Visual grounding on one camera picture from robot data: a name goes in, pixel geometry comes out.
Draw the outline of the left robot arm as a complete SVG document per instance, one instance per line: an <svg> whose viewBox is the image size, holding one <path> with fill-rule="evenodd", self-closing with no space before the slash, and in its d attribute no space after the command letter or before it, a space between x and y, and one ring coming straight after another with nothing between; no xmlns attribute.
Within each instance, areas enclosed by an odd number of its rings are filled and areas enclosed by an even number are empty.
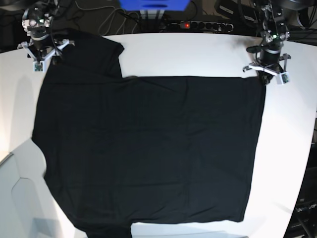
<svg viewBox="0 0 317 238"><path fill-rule="evenodd" d="M282 8L271 0L254 1L259 11L262 41L256 53L257 64L278 74L286 71L288 54L282 54L284 41L289 37Z"/></svg>

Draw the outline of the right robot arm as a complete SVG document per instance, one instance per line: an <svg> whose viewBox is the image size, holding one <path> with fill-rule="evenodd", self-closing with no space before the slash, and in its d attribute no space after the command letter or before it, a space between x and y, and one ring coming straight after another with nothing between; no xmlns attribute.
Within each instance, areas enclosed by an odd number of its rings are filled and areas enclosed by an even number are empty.
<svg viewBox="0 0 317 238"><path fill-rule="evenodd" d="M40 0L22 16L22 27L30 40L20 43L18 48L23 48L33 60L34 71L44 71L51 57L62 55L60 41L53 36L53 20L59 4L58 0Z"/></svg>

